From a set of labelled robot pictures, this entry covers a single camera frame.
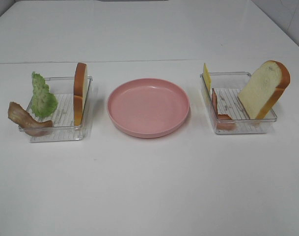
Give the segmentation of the pink round plate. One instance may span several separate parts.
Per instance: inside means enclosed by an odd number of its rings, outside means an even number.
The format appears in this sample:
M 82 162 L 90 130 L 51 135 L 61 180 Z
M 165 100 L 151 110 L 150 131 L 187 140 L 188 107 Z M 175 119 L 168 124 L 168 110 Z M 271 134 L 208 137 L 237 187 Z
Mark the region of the pink round plate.
M 185 122 L 190 101 L 172 82 L 142 78 L 117 87 L 108 97 L 107 111 L 120 131 L 139 138 L 157 138 Z

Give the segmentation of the yellow cheese slice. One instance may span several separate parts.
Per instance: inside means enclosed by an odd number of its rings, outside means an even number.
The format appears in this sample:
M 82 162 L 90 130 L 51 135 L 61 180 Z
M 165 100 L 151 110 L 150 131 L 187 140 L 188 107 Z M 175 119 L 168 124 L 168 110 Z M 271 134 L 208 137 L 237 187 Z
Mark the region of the yellow cheese slice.
M 205 82 L 205 86 L 207 89 L 207 98 L 208 98 L 208 104 L 210 104 L 211 102 L 211 97 L 210 97 L 210 90 L 211 90 L 211 76 L 208 72 L 208 68 L 206 66 L 206 63 L 204 63 L 203 65 L 203 78 L 204 78 L 204 82 Z

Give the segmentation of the bread slice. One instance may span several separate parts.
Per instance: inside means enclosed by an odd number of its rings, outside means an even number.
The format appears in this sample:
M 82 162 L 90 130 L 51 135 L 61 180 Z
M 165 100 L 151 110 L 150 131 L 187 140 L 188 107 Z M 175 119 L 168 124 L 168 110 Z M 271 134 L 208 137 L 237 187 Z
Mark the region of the bread slice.
M 251 75 L 238 98 L 250 119 L 263 119 L 289 84 L 284 64 L 268 60 Z
M 87 65 L 79 62 L 75 71 L 73 89 L 74 126 L 79 126 L 82 122 L 87 90 Z

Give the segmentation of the green lettuce leaf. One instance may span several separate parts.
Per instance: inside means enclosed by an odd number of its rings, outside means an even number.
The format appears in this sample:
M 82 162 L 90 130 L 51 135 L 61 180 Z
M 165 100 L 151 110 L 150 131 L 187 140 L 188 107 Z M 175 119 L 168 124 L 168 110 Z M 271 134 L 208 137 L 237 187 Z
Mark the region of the green lettuce leaf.
M 32 72 L 32 87 L 32 112 L 36 117 L 49 117 L 57 109 L 58 101 L 55 95 L 50 93 L 50 88 L 45 79 L 34 71 Z

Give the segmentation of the brown bacon strip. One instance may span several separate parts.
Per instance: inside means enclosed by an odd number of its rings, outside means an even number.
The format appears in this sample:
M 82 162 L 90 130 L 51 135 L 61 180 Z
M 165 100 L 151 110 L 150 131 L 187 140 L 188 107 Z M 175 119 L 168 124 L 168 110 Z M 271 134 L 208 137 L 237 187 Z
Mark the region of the brown bacon strip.
M 49 134 L 44 128 L 53 127 L 51 120 L 45 122 L 36 121 L 20 104 L 15 102 L 9 103 L 8 118 L 18 124 L 30 136 L 39 137 Z

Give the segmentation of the clear left plastic tray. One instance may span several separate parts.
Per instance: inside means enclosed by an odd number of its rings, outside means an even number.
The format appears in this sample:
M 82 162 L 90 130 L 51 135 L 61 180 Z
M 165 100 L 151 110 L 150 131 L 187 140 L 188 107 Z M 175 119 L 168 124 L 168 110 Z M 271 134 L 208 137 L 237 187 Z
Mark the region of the clear left plastic tray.
M 87 77 L 88 91 L 82 116 L 82 123 L 74 125 L 73 106 L 73 85 L 74 77 L 47 77 L 46 84 L 50 88 L 58 101 L 57 109 L 49 117 L 38 118 L 31 110 L 31 104 L 27 106 L 27 112 L 38 122 L 51 120 L 53 127 L 47 128 L 27 128 L 19 127 L 19 131 L 26 133 L 31 143 L 55 142 L 55 141 L 75 141 L 88 137 L 92 127 L 92 76 Z

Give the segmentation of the pink bacon strip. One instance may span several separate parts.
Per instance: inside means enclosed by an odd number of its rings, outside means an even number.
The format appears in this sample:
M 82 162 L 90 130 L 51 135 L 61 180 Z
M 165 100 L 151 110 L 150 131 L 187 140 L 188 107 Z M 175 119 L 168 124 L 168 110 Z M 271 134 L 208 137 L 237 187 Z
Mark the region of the pink bacon strip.
M 217 123 L 217 128 L 219 130 L 233 130 L 235 129 L 235 123 L 232 121 L 232 118 L 227 114 L 219 114 L 217 109 L 217 94 L 215 89 L 212 88 L 212 104 L 214 107 L 216 118 L 219 120 Z

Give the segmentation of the clear plastic tray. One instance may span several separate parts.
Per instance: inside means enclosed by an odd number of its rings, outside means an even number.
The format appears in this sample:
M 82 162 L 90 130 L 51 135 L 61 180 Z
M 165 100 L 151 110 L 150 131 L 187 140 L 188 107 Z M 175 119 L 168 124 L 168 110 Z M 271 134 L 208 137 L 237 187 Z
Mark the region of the clear plastic tray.
M 19 127 L 19 131 L 26 133 L 31 143 L 55 142 L 55 141 L 75 141 L 88 137 L 92 127 L 92 76 L 87 77 L 88 91 L 82 116 L 82 123 L 74 125 L 73 106 L 73 85 L 74 77 L 47 77 L 46 84 L 50 88 L 58 101 L 57 109 L 49 117 L 38 118 L 31 110 L 31 104 L 27 106 L 27 112 L 38 122 L 51 120 L 53 127 L 47 128 L 27 128 Z
M 219 114 L 227 114 L 235 123 L 233 130 L 219 130 L 212 100 L 208 104 L 207 89 L 203 74 L 201 78 L 201 93 L 205 102 L 213 130 L 216 134 L 261 134 L 267 133 L 274 122 L 277 121 L 275 112 L 271 109 L 263 119 L 250 119 L 243 105 L 239 101 L 238 93 L 251 78 L 249 72 L 210 72 L 212 98 L 212 88 L 217 94 L 217 109 Z

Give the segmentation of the clear right plastic tray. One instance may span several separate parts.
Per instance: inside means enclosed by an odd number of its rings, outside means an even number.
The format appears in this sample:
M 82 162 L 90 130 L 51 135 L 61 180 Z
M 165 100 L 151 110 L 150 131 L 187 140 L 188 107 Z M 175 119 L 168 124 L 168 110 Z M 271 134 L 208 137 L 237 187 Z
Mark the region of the clear right plastic tray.
M 216 134 L 261 134 L 267 133 L 274 122 L 277 121 L 275 112 L 271 109 L 263 119 L 250 119 L 243 105 L 239 101 L 238 93 L 251 78 L 249 72 L 210 72 L 212 98 L 212 88 L 217 94 L 217 109 L 219 114 L 227 114 L 235 123 L 233 130 L 219 130 L 212 100 L 208 104 L 207 89 L 203 74 L 201 78 L 201 93 L 205 102 L 213 130 Z

